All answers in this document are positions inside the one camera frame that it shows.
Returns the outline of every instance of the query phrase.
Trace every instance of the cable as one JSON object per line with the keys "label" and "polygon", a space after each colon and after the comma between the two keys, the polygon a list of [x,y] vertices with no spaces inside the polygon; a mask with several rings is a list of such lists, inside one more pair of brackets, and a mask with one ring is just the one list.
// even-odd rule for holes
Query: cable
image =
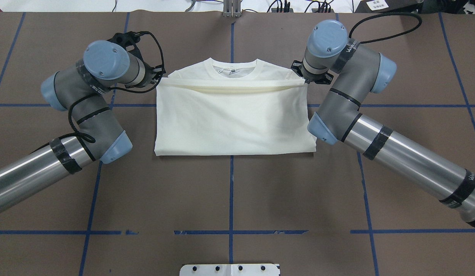
{"label": "cable", "polygon": [[[94,137],[92,137],[91,135],[89,135],[88,133],[83,133],[83,132],[80,132],[76,126],[74,125],[74,122],[72,121],[72,110],[74,109],[74,107],[76,105],[78,105],[79,103],[81,103],[82,101],[84,100],[87,100],[91,97],[94,97],[94,96],[97,96],[99,94],[97,93],[93,93],[93,94],[90,94],[90,95],[87,95],[87,96],[84,96],[83,98],[80,98],[78,99],[77,101],[75,101],[70,107],[69,107],[69,112],[68,112],[68,119],[69,119],[69,124],[71,125],[71,128],[73,130],[72,133],[67,133],[67,134],[64,134],[62,136],[59,136],[59,139],[63,139],[63,138],[67,138],[67,137],[79,137],[83,140],[85,140],[87,143],[96,143],[96,139],[94,139]],[[50,144],[50,142],[46,143],[45,145],[42,145],[41,147],[35,149],[33,152],[36,152],[46,146],[48,146]]]}
{"label": "cable", "polygon": [[320,7],[321,7],[321,2],[319,2],[319,1],[311,1],[311,2],[309,3],[309,5],[307,5],[306,9],[304,10],[304,13],[307,12],[307,9],[308,9],[311,5],[313,5],[313,3],[318,3],[318,10],[320,9]]}
{"label": "cable", "polygon": [[402,33],[398,33],[398,34],[395,34],[395,35],[392,35],[392,36],[387,36],[387,37],[383,37],[383,38],[378,38],[378,39],[373,39],[373,40],[367,40],[367,41],[362,41],[361,43],[362,44],[366,44],[366,43],[371,43],[371,42],[377,42],[377,41],[382,41],[382,40],[387,40],[387,39],[390,39],[390,38],[395,38],[395,37],[398,37],[398,36],[401,36],[401,35],[405,35],[407,33],[411,33],[412,31],[416,30],[418,27],[420,27],[420,25],[422,24],[422,18],[418,15],[418,14],[414,14],[414,13],[409,13],[409,12],[386,12],[386,13],[381,13],[381,14],[376,14],[376,15],[373,15],[373,16],[369,16],[367,18],[364,18],[362,19],[361,21],[357,22],[353,27],[352,29],[350,30],[350,33],[348,34],[348,37],[349,38],[352,38],[352,34],[353,34],[353,31],[355,30],[355,28],[357,28],[360,24],[364,23],[365,21],[368,21],[368,20],[371,20],[371,19],[375,19],[375,18],[378,18],[378,17],[384,17],[384,16],[394,16],[394,15],[402,15],[402,16],[411,16],[411,17],[415,17],[416,19],[418,19],[418,24],[417,26],[415,26],[414,28],[411,28],[407,31],[404,31]]}
{"label": "cable", "polygon": [[[155,38],[155,36],[149,32],[149,31],[141,31],[139,32],[141,34],[141,36],[143,35],[150,35],[155,43],[157,44],[157,47],[159,48],[159,53],[161,54],[161,69],[162,71],[164,72],[164,56],[162,54],[162,48],[161,48],[161,45],[159,44],[159,41],[157,41],[157,39]],[[121,90],[121,91],[126,91],[126,92],[131,92],[131,93],[137,93],[137,94],[142,94],[142,93],[147,93],[149,91],[152,91],[153,89],[155,89],[155,87],[159,84],[159,82],[161,82],[161,79],[162,79],[162,75],[159,77],[159,79],[157,79],[157,81],[155,82],[154,86],[152,86],[150,89],[147,89],[147,90],[143,90],[143,91],[137,91],[137,90],[130,90],[130,89],[124,89],[124,88],[121,88],[121,87],[109,87],[108,89],[109,90]]]}
{"label": "cable", "polygon": [[191,5],[190,5],[190,7],[188,7],[188,9],[185,9],[185,12],[189,12],[191,9],[193,9],[196,2],[197,2],[197,0],[191,0]]}
{"label": "cable", "polygon": [[267,12],[269,12],[271,10],[271,7],[273,6],[273,4],[277,2],[277,12],[278,12],[278,9],[279,9],[279,6],[278,6],[278,2],[282,3],[282,0],[274,0],[273,2],[271,2],[270,6],[269,6],[269,9],[267,10]]}

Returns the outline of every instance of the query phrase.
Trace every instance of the folded t-shirt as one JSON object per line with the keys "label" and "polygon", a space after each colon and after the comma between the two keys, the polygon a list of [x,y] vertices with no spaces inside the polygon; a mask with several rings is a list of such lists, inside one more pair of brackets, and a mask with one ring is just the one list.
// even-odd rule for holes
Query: folded t-shirt
{"label": "folded t-shirt", "polygon": [[307,131],[307,85],[292,70],[259,59],[206,61],[157,86],[156,155],[315,152]]}

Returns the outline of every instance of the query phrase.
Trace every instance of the gray joint housing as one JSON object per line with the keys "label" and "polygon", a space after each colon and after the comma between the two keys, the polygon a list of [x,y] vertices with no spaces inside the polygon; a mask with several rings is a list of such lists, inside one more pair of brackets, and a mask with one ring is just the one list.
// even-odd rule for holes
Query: gray joint housing
{"label": "gray joint housing", "polygon": [[475,174],[383,126],[358,110],[369,92],[380,93],[396,64],[353,39],[338,21],[320,22],[311,33],[301,68],[303,76],[331,69],[339,73],[308,130],[334,144],[341,140],[358,152],[413,180],[442,204],[460,212],[475,227]]}
{"label": "gray joint housing", "polygon": [[88,46],[76,65],[46,80],[42,93],[52,107],[61,111],[91,96],[73,107],[72,117],[81,133],[96,140],[83,143],[84,149],[92,159],[101,159],[107,164],[129,152],[132,143],[101,95],[116,83],[140,84],[146,71],[144,63],[121,46],[99,40]]}

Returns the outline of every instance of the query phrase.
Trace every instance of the blue tape line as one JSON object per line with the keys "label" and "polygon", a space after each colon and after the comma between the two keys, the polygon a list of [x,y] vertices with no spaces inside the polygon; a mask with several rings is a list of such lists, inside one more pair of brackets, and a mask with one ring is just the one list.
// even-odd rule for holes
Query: blue tape line
{"label": "blue tape line", "polygon": [[16,40],[18,40],[18,36],[20,34],[20,30],[22,27],[22,24],[24,22],[24,17],[26,16],[26,13],[23,12],[23,15],[20,20],[20,24],[18,26],[18,29],[16,30],[16,34],[14,35],[13,42],[11,44],[11,47],[9,48],[9,52],[7,53],[6,61],[4,62],[4,66],[2,67],[2,71],[0,72],[0,83],[2,82],[2,77],[4,77],[4,73],[6,72],[7,64],[9,63],[9,59],[11,58],[11,54],[13,53],[14,46],[16,44]]}
{"label": "blue tape line", "polygon": [[121,235],[122,231],[0,230],[0,235]]}
{"label": "blue tape line", "polygon": [[464,86],[462,85],[461,77],[459,75],[459,71],[457,70],[457,66],[455,65],[454,57],[452,55],[451,46],[449,45],[449,40],[447,39],[446,28],[444,26],[444,20],[442,19],[442,13],[439,12],[439,21],[440,26],[442,28],[442,33],[444,34],[444,40],[446,41],[447,51],[449,52],[449,56],[451,58],[451,62],[454,67],[454,72],[457,77],[457,81],[459,82],[459,86],[461,88],[462,96],[464,97],[464,101],[466,102],[469,117],[471,118],[471,123],[473,124],[473,128],[475,129],[475,119],[473,117],[473,112],[471,111],[471,107],[469,107],[468,97],[466,96],[466,92],[464,91]]}
{"label": "blue tape line", "polygon": [[270,234],[285,234],[285,235],[302,235],[308,230],[234,230],[235,235],[270,235]]}
{"label": "blue tape line", "polygon": [[99,188],[99,180],[101,179],[102,166],[103,166],[103,162],[99,161],[99,165],[97,166],[96,183],[94,185],[94,192],[92,193],[91,210],[89,211],[89,221],[87,223],[88,231],[90,231],[92,227],[92,218],[94,217],[94,208],[96,206],[97,190]]}
{"label": "blue tape line", "polygon": [[374,233],[372,231],[371,212],[369,210],[369,199],[367,198],[367,188],[365,185],[364,168],[362,167],[362,159],[360,158],[359,152],[357,152],[357,160],[359,162],[360,174],[362,176],[362,188],[364,189],[365,213],[367,215],[367,226],[369,227],[369,238],[371,240],[371,250],[372,250],[372,259],[374,262],[374,272],[376,273],[376,276],[379,276],[378,257],[376,254],[376,245],[374,244]]}
{"label": "blue tape line", "polygon": [[137,108],[155,108],[157,107],[157,104],[156,103],[114,103],[113,104],[114,107],[123,107],[123,108],[133,108],[133,107],[137,107]]}
{"label": "blue tape line", "polygon": [[[136,108],[155,108],[157,107],[156,103],[113,103],[113,107],[136,107]],[[308,108],[317,108],[319,107],[319,104],[311,103],[307,105]],[[0,107],[50,107],[49,104],[47,103],[0,103]],[[475,105],[411,105],[411,104],[386,104],[386,105],[381,105],[381,104],[365,104],[362,105],[362,107],[365,108],[475,108]]]}
{"label": "blue tape line", "polygon": [[85,235],[87,231],[68,230],[0,230],[0,235]]}
{"label": "blue tape line", "polygon": [[127,12],[127,17],[125,18],[125,28],[123,32],[126,33],[129,28],[130,12]]}
{"label": "blue tape line", "polygon": [[[307,105],[308,108],[317,108],[319,104],[309,104]],[[412,104],[365,104],[362,105],[363,108],[475,108],[475,105],[412,105]]]}
{"label": "blue tape line", "polygon": [[231,24],[231,63],[234,63],[234,23]]}
{"label": "blue tape line", "polygon": [[[87,223],[87,230],[90,231],[92,227],[92,218],[94,217],[94,208],[96,206],[96,199],[97,199],[97,189],[99,187],[99,180],[101,179],[101,167],[103,162],[99,161],[99,165],[97,166],[97,175],[96,175],[96,183],[94,185],[94,192],[92,193],[92,201],[91,201],[91,209],[89,211],[89,220]],[[86,234],[86,239],[84,240],[84,249],[82,251],[82,258],[81,258],[81,265],[79,268],[79,276],[82,276],[84,272],[84,264],[86,262],[87,256],[87,248],[89,246],[89,236],[90,234]]]}
{"label": "blue tape line", "polygon": [[122,231],[90,231],[91,235],[121,235]]}
{"label": "blue tape line", "polygon": [[[378,229],[373,234],[475,233],[475,229]],[[350,230],[350,234],[369,234],[369,230]]]}
{"label": "blue tape line", "polygon": [[90,235],[86,235],[84,240],[84,249],[82,250],[82,258],[81,258],[81,265],[79,268],[79,276],[84,274],[84,264],[86,263],[86,255],[87,255],[87,246],[89,245],[89,237]]}
{"label": "blue tape line", "polygon": [[17,107],[17,108],[32,108],[32,107],[41,107],[41,108],[47,108],[47,107],[50,107],[51,105],[47,104],[47,103],[33,103],[33,104],[30,104],[30,103],[0,103],[0,107]]}
{"label": "blue tape line", "polygon": [[234,231],[234,155],[231,155],[229,173],[229,263],[233,258],[233,231]]}
{"label": "blue tape line", "polygon": [[175,235],[302,235],[308,230],[183,230],[174,231]]}

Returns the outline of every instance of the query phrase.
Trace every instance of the silver metal tube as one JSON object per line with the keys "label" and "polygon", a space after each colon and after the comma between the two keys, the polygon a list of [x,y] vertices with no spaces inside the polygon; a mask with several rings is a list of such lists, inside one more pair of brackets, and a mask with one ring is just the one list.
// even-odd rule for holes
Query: silver metal tube
{"label": "silver metal tube", "polygon": [[[365,115],[360,116],[350,130],[345,143],[361,153],[372,148],[379,138],[383,126]],[[380,143],[373,159],[393,171],[413,180],[423,190],[444,201],[450,199],[456,190],[469,178],[468,171],[422,147],[418,143],[392,131],[385,143]],[[475,221],[475,187],[461,204],[448,205],[459,211],[465,222]]]}
{"label": "silver metal tube", "polygon": [[[81,168],[92,163],[76,137],[61,141]],[[0,169],[0,213],[68,175],[50,146]]]}

